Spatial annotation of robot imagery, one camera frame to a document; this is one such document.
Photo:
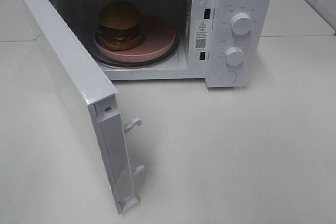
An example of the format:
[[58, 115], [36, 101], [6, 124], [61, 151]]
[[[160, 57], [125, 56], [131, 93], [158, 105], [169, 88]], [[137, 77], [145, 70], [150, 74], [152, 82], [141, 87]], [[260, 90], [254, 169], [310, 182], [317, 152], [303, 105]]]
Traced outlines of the burger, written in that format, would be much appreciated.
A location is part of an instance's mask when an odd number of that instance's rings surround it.
[[101, 10], [99, 19], [96, 37], [101, 46], [111, 51], [123, 51], [140, 43], [141, 13], [132, 3], [112, 1]]

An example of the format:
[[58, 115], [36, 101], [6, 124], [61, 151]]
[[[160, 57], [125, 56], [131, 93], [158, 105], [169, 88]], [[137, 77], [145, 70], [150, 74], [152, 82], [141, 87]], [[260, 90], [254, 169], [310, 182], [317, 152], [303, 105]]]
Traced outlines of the white control knob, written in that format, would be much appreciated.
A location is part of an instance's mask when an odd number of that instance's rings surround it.
[[235, 35], [245, 35], [251, 31], [253, 17], [248, 11], [240, 11], [230, 18], [230, 27]]
[[230, 47], [225, 51], [225, 61], [229, 66], [238, 66], [244, 61], [244, 52], [240, 47]]

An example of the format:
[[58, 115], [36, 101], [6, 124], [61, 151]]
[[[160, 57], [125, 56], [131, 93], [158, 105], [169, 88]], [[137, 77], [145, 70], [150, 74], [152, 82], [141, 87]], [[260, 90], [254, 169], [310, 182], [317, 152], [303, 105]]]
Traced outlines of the pink plate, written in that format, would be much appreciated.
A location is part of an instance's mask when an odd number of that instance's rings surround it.
[[110, 50], [99, 40], [98, 33], [94, 35], [97, 49], [107, 58], [125, 63], [140, 63], [157, 59], [167, 53], [176, 40], [174, 27], [166, 20], [144, 15], [140, 22], [142, 37], [132, 49]]

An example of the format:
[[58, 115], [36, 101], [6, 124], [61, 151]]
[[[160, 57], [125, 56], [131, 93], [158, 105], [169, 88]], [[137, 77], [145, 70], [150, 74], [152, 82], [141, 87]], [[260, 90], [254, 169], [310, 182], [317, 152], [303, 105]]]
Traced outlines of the round white door button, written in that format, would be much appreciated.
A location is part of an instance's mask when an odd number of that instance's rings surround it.
[[225, 85], [231, 85], [237, 80], [237, 74], [234, 71], [224, 72], [221, 76], [221, 82]]

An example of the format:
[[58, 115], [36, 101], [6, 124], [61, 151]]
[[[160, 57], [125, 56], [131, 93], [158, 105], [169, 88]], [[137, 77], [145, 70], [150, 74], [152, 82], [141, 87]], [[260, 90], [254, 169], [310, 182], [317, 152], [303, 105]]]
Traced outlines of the white microwave door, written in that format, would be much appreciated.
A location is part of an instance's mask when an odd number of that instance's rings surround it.
[[117, 89], [49, 0], [22, 0], [58, 98], [103, 180], [117, 213], [139, 202], [125, 135], [141, 125], [127, 123], [117, 107]]

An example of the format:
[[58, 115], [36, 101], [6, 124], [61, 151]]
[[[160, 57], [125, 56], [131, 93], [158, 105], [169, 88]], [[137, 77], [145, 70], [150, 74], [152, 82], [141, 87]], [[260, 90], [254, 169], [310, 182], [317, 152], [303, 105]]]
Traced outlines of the glass microwave turntable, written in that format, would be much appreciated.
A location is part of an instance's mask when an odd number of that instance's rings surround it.
[[179, 47], [180, 39], [176, 37], [174, 39], [172, 47], [163, 55], [144, 62], [122, 62], [122, 61], [116, 61], [113, 59], [108, 58], [103, 53], [99, 52], [96, 54], [93, 54], [92, 57], [94, 60], [98, 61], [99, 63], [102, 63], [108, 67], [115, 67], [115, 68], [138, 68], [138, 67], [146, 67], [150, 65], [154, 65], [156, 63], [160, 63], [161, 61], [164, 61], [174, 55]]

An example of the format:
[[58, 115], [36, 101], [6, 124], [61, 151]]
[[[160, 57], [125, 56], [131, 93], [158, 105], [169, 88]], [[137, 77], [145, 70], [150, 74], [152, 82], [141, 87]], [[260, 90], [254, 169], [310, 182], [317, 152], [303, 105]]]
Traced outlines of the lower white control knob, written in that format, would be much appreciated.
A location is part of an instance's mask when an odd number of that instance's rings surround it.
[[244, 52], [240, 47], [230, 47], [225, 51], [225, 61], [229, 66], [238, 66], [244, 61]]

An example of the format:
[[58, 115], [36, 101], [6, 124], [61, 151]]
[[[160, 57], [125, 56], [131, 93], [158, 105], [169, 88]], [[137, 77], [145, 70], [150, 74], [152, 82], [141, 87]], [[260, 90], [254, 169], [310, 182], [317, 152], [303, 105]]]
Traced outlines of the white microwave oven body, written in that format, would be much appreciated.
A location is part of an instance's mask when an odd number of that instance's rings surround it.
[[[99, 53], [94, 32], [99, 12], [114, 0], [49, 0], [88, 53]], [[154, 65], [138, 68], [108, 67], [95, 60], [112, 81], [155, 79], [204, 79], [209, 88], [241, 87], [248, 84], [270, 0], [124, 0], [143, 15], [163, 18], [173, 25], [180, 39], [177, 52]], [[235, 35], [230, 27], [234, 13], [248, 11], [253, 17], [251, 31]], [[229, 66], [225, 51], [240, 47], [244, 61]], [[220, 77], [234, 71], [237, 80], [225, 85]]]

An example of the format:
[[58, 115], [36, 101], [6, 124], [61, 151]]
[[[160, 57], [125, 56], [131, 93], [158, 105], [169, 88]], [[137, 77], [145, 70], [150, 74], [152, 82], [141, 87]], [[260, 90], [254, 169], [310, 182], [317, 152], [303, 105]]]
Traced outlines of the upper white control knob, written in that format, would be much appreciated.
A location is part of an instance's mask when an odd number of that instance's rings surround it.
[[240, 11], [230, 18], [230, 27], [235, 35], [245, 35], [251, 31], [253, 17], [248, 11]]

